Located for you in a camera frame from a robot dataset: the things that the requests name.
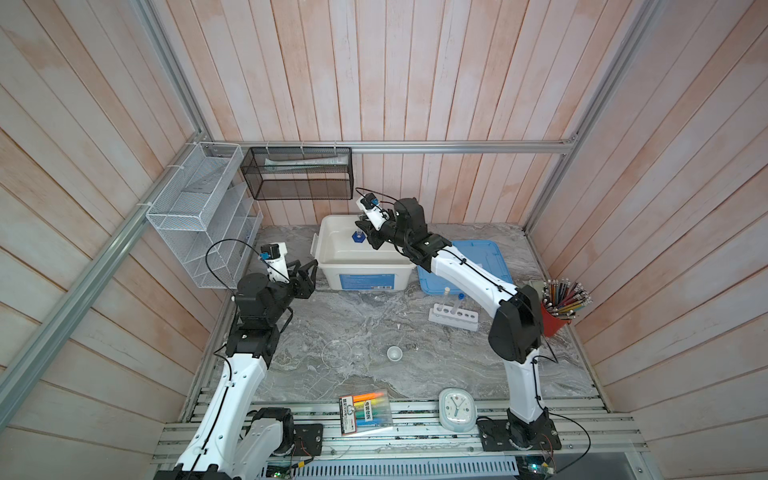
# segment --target white wire basket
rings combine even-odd
[[[238,144],[200,142],[147,212],[158,230],[204,231],[243,163]]]
[[[200,288],[237,287],[250,249],[241,242],[217,242],[237,238],[253,246],[264,218],[258,202],[245,194],[247,183],[227,188],[242,161],[237,144],[198,144],[147,213]],[[254,205],[258,212],[251,216]]]

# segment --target test tube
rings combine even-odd
[[[442,309],[448,308],[448,295],[451,294],[451,287],[447,286],[442,294]]]
[[[458,308],[462,305],[462,303],[464,303],[465,296],[466,295],[464,293],[460,293],[458,295],[458,300],[456,301],[456,303],[453,304],[453,308],[451,309],[451,315],[456,314],[456,312],[458,311]]]

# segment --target white plastic bin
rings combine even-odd
[[[356,215],[329,215],[312,241],[311,254],[334,290],[404,290],[415,264],[390,243],[378,250],[356,243]]]

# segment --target blue label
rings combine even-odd
[[[393,290],[395,274],[339,275],[342,290]]]

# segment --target red pencil holder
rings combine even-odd
[[[568,319],[563,320],[553,317],[552,314],[544,308],[544,305],[541,305],[541,318],[544,320],[544,336],[546,337],[554,336],[559,329],[563,328],[563,325],[571,323]]]

